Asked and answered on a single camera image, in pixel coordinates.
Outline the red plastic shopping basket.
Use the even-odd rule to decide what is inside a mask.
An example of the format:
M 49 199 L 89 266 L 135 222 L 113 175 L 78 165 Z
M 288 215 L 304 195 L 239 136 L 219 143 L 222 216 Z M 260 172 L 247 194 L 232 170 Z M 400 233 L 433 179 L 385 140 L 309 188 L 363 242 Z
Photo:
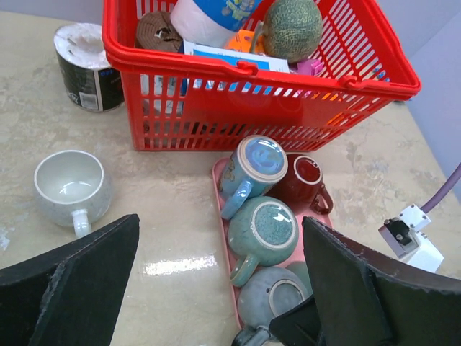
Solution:
M 106 1 L 102 39 L 121 75 L 133 146 L 139 151 L 232 151 L 249 135 L 287 151 L 315 151 L 421 82 L 375 1 L 319 1 L 318 76 L 135 46 L 147 12 L 173 1 Z

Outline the dark red mug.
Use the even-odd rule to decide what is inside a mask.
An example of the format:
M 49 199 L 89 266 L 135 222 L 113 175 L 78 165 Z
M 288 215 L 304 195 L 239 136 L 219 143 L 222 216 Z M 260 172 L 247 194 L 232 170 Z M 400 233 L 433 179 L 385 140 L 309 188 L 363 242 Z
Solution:
M 318 162 L 303 154 L 288 154 L 287 162 L 286 175 L 266 196 L 282 201 L 294 214 L 309 208 L 317 214 L 328 215 L 334 202 L 323 182 Z

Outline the light blue tall mug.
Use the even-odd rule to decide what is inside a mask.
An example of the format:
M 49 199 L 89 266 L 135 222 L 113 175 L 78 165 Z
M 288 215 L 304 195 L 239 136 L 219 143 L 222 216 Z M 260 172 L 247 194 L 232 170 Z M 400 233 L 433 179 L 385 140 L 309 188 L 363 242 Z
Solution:
M 217 182 L 224 200 L 221 218 L 231 219 L 244 202 L 266 193 L 287 170 L 287 154 L 274 139 L 258 135 L 242 139 Z

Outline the grey blue mug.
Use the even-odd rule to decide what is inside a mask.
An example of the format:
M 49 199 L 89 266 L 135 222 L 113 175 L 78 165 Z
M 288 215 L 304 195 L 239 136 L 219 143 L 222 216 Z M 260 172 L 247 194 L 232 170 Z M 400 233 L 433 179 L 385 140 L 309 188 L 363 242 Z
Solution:
M 278 343 L 279 340 L 269 331 L 271 321 L 312 295 L 312 285 L 304 284 L 288 269 L 267 267 L 255 272 L 238 296 L 237 312 L 243 326 L 232 344 Z

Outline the teal green mug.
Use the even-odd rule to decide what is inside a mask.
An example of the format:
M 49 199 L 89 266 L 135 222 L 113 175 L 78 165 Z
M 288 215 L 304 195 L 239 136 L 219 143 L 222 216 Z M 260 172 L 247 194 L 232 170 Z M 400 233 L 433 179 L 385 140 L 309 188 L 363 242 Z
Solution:
M 267 196 L 246 201 L 230 220 L 227 232 L 228 246 L 236 257 L 231 284 L 240 288 L 258 266 L 271 267 L 287 260 L 298 238 L 297 219 L 285 203 Z

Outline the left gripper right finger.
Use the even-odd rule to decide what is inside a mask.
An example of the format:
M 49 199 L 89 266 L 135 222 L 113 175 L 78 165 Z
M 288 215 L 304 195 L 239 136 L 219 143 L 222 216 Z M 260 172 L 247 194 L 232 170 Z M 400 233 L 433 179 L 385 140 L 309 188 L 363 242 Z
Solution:
M 313 217 L 302 226 L 313 296 L 271 321 L 283 345 L 460 344 L 460 280 L 399 262 Z

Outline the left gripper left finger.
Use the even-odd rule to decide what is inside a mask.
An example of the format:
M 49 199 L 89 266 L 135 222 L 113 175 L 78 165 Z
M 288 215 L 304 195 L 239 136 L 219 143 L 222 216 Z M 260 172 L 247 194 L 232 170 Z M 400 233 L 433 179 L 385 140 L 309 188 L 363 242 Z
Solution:
M 109 345 L 139 234 L 126 215 L 1 269 L 1 344 Z

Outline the green netted melon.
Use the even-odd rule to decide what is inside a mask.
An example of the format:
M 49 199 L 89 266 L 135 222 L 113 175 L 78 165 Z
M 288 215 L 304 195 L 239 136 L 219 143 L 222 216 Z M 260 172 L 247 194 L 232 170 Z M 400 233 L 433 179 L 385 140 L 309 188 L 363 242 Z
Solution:
M 271 57 L 297 63 L 318 47 L 323 18 L 312 0 L 277 0 L 264 15 L 262 44 Z

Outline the pink small box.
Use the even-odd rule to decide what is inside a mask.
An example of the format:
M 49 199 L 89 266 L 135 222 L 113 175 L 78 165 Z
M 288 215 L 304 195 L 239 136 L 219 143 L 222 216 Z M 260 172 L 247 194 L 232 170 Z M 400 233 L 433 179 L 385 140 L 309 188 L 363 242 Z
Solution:
M 319 58 L 310 58 L 290 65 L 290 72 L 306 76 L 318 76 L 324 64 Z

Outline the white speckled mug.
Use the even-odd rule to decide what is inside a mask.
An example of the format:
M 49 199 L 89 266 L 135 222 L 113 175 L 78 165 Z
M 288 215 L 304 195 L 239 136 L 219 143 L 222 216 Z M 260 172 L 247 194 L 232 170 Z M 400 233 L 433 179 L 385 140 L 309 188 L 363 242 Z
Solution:
M 78 238 L 91 233 L 91 225 L 104 216 L 112 202 L 109 172 L 86 151 L 49 155 L 37 165 L 33 182 L 40 211 L 53 223 L 73 228 Z

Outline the blue white paper towel roll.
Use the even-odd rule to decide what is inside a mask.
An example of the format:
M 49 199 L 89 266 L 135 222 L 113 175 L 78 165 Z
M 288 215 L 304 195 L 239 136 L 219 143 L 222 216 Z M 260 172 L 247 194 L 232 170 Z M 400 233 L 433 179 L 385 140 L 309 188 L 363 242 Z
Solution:
M 170 18 L 184 40 L 222 48 L 260 3 L 260 0 L 179 0 Z

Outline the small green mug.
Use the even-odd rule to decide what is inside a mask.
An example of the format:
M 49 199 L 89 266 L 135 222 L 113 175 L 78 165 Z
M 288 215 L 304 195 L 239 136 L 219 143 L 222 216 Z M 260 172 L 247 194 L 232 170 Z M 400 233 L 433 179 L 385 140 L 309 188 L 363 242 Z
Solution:
M 308 272 L 308 267 L 306 262 L 303 261 L 294 261 L 286 266 L 286 269 L 293 272 L 295 275 L 299 277 L 302 281 L 303 285 L 305 286 L 309 295 L 313 294 L 313 289 L 310 281 L 310 275 Z

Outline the white blue flat box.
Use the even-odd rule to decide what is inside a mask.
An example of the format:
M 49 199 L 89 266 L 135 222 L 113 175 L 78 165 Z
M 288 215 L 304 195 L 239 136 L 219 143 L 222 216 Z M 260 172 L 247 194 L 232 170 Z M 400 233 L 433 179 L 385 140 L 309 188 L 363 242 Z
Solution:
M 180 53 L 191 56 L 201 56 L 206 58 L 217 58 L 218 60 L 229 63 L 230 65 L 236 67 L 239 61 L 244 61 L 247 63 L 255 64 L 261 70 L 267 71 L 276 71 L 289 73 L 289 66 L 286 60 L 279 58 L 270 58 L 267 56 L 262 56 L 258 54 L 251 53 L 242 53 L 235 50 L 228 50 L 224 48 L 213 48 L 206 45 L 199 45 L 196 43 L 191 43 L 189 41 L 183 40 L 183 43 L 180 45 Z M 196 79 L 194 81 L 194 89 L 198 89 L 205 82 L 202 79 Z M 226 87 L 227 82 L 219 81 L 206 81 L 205 89 L 211 90 L 215 85 L 217 85 L 218 91 L 223 91 Z

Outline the black labelled paper roll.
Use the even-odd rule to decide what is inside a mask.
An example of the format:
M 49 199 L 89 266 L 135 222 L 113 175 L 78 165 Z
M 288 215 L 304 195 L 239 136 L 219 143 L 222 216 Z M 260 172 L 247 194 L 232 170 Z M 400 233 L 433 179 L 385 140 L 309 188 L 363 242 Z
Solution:
M 75 105 L 106 112 L 124 102 L 121 75 L 107 60 L 101 25 L 61 26 L 53 43 L 66 93 Z

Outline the brown tape roll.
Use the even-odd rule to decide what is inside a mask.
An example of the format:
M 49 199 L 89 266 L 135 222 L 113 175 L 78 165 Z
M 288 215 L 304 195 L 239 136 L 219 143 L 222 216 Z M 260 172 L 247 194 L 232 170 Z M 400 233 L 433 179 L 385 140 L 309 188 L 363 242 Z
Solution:
M 181 44 L 182 37 L 171 23 L 168 12 L 149 12 L 140 18 L 135 35 L 137 48 L 178 53 Z

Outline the orange package in basket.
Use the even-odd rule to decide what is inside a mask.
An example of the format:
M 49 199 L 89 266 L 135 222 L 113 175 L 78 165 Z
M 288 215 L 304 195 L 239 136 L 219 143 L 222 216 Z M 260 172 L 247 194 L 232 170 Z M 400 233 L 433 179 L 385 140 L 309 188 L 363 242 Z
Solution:
M 250 30 L 239 30 L 236 36 L 229 40 L 224 46 L 227 50 L 234 50 L 242 53 L 250 53 L 251 42 L 254 37 L 254 32 Z M 263 37 L 260 36 L 256 41 L 256 46 L 253 50 L 254 54 L 264 55 Z

